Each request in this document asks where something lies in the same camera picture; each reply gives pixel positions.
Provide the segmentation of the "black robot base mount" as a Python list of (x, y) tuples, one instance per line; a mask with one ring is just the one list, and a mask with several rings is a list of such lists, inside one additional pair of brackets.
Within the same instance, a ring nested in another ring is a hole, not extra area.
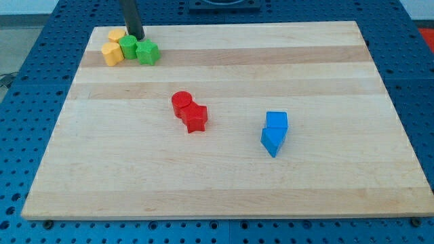
[(190, 13), (258, 11), (262, 0), (190, 0)]

